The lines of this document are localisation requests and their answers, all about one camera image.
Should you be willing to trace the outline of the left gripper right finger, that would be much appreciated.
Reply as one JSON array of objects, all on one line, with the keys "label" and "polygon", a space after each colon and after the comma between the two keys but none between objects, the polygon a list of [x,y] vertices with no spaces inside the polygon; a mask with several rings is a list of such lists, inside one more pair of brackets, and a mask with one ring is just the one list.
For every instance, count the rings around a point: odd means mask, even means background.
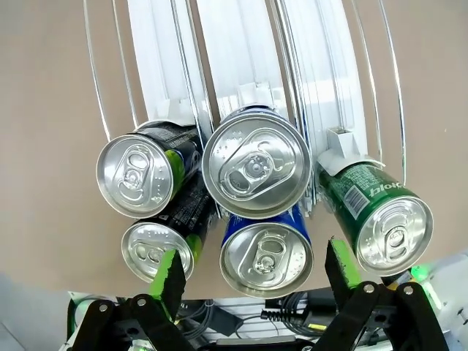
[{"label": "left gripper right finger", "polygon": [[353,255],[341,239],[328,241],[325,271],[338,314],[315,350],[354,350],[364,331],[381,329],[394,350],[448,350],[442,329],[417,282],[390,289],[363,281]]}]

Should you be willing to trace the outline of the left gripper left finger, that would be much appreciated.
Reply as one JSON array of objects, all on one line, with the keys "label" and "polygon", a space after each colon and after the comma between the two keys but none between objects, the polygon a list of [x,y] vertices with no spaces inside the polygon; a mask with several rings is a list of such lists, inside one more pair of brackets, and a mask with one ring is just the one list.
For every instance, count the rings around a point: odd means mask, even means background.
[{"label": "left gripper left finger", "polygon": [[180,254],[163,254],[148,294],[116,305],[92,302],[75,334],[70,350],[128,350],[135,339],[149,341],[155,350],[186,350],[187,340],[175,326],[186,286]]}]

